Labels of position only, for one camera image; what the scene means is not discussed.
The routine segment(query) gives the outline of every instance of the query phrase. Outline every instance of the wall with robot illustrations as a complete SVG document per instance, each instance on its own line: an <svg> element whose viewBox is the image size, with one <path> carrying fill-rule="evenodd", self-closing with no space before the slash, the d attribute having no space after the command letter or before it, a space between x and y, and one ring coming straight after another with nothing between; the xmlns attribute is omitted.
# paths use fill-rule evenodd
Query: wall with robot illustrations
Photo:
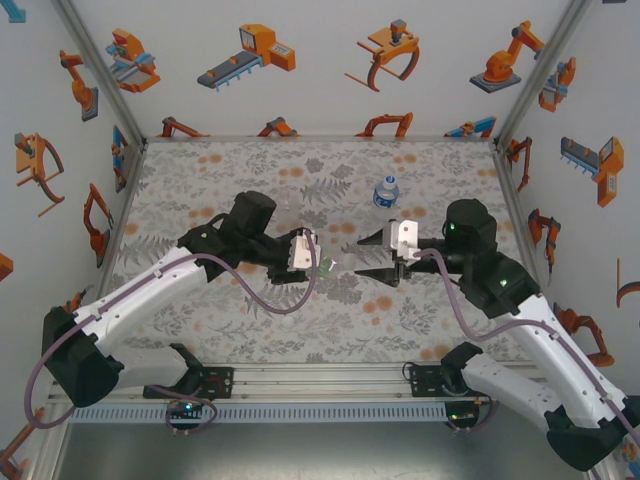
<svg viewBox="0 0 640 480"><path fill-rule="evenodd" d="M529 180L519 197L538 240L544 283L554 260L548 298L565 326L579 328L577 341L594 363L634 394L640 393L639 15L638 2L596 2L562 65L550 72L555 76L540 99L545 108L531 107L512 142L516 150L531 140ZM516 185L525 152L512 163ZM594 325L606 353L589 331L597 332Z"/></svg>
<svg viewBox="0 0 640 480"><path fill-rule="evenodd" d="M207 135L367 134L384 114L376 134L441 136L500 128L568 1L77 3L147 136L167 117ZM527 21L514 75L485 84Z"/></svg>
<svg viewBox="0 0 640 480"><path fill-rule="evenodd" d="M39 358L43 318L53 305L72 308L79 292L97 287L97 251L109 229L101 203L117 223L125 196L116 193L123 179L113 168L113 111L74 56L51 3L17 3L3 1L7 10L0 10L0 449L26 423L22 398ZM91 242L90 228L98 231ZM35 405L51 378L41 377Z"/></svg>

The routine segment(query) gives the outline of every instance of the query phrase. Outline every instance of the white wall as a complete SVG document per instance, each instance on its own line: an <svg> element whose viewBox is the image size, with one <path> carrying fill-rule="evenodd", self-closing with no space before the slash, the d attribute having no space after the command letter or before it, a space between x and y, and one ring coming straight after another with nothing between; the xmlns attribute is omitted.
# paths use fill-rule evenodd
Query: white wall
<svg viewBox="0 0 640 480"><path fill-rule="evenodd" d="M568 97L555 113L535 104L515 137L533 139L531 181L520 193L523 210L538 207L542 215L562 224L550 301L591 315L600 324L616 358L604 371L632 394L640 393L640 294L627 295L621 308L616 307L616 258L622 261L622 284L640 280L638 18L639 2L596 2L561 57L566 61L574 56L577 61ZM590 175L561 158L560 139L572 138L597 152L614 135L624 147L625 166L618 174L617 197L601 208ZM516 183L522 176L519 163L514 167ZM546 272L542 249L541 244L537 259L540 271ZM585 351L596 351L590 335L577 338Z"/></svg>
<svg viewBox="0 0 640 480"><path fill-rule="evenodd" d="M408 111L415 114L409 134L442 135L466 121L490 115L500 121L508 114L524 81L487 94L469 78L484 71L493 53L509 46L512 28L525 20L547 41L568 1L76 3L100 48L111 43L111 32L119 27L136 35L156 57L162 80L142 93L123 91L147 135L159 134L162 119L170 115L214 135L257 135L265 122L278 116L301 135L352 135L372 117ZM401 82L378 73L380 93L345 77L344 72L350 72L366 78L371 54L356 42L366 41L397 18L420 37L421 57L411 76ZM200 75L241 50L238 28L245 23L274 29L278 41L295 49L296 69L257 69L219 92L199 85ZM110 64L111 57L104 51L103 55ZM525 47L515 66L525 80L534 66L533 56ZM380 127L380 133L394 131L395 125Z"/></svg>
<svg viewBox="0 0 640 480"><path fill-rule="evenodd" d="M0 448L26 423L22 409L24 387L39 358L42 321L54 305L62 305L90 283L99 271L82 223L83 205L93 182L114 217L121 211L125 192L116 195L111 159L111 132L115 116L104 97L97 118L82 123L80 105L71 92L71 76L60 66L59 50L77 53L50 2L20 0L26 9L24 24L9 24L0 10L0 253L14 262L14 272L0 282ZM88 86L96 82L84 67L78 70ZM38 218L49 201L16 174L13 135L38 132L58 151L65 171L50 182L65 200ZM45 155L47 173L53 160ZM107 228L95 208L94 225ZM37 398L41 403L50 381L42 375Z"/></svg>

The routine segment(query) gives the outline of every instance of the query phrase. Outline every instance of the water bottle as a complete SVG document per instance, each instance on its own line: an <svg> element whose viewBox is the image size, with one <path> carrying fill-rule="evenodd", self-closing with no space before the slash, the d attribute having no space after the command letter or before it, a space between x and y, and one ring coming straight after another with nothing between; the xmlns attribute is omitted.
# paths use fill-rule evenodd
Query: water bottle
<svg viewBox="0 0 640 480"><path fill-rule="evenodd" d="M391 208L399 195L400 189L396 185L396 177L389 175L373 191L373 203L381 208Z"/></svg>

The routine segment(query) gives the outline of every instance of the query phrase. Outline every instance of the bottle label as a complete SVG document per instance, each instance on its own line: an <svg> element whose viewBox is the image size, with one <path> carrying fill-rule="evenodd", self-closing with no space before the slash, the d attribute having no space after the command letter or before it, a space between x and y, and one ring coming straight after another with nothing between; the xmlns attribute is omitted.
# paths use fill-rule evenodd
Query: bottle label
<svg viewBox="0 0 640 480"><path fill-rule="evenodd" d="M373 203L375 203L379 207L391 208L393 206L394 200L395 199L389 200L386 198L382 198L380 195L378 195L378 192L376 192L375 190L373 191Z"/></svg>

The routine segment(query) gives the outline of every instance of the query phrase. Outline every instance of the patterned table surface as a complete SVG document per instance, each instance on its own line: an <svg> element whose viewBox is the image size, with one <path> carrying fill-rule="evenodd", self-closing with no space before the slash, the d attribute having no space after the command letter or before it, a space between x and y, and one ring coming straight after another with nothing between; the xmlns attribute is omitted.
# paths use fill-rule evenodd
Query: patterned table surface
<svg viewBox="0 0 640 480"><path fill-rule="evenodd" d="M354 253L356 269L390 266L390 254L380 247L356 245L385 221L372 193L390 173L400 197L389 216L416 219L421 236L440 236L447 205L478 198L498 221L499 248L520 260L487 143L151 143L110 291L150 267L189 228L228 212L245 190L290 206L276 210L268 234L304 224L327 252ZM271 286L262 267L241 264L238 270L274 306L293 305L306 288ZM461 294L458 299L472 328L495 327ZM158 348L181 342L204 363L323 363L437 360L465 339L437 275L414 275L393 289L344 271L319 279L292 317L293 324L265 312L223 274L164 308L126 343ZM497 360L525 358L507 336L482 347Z"/></svg>

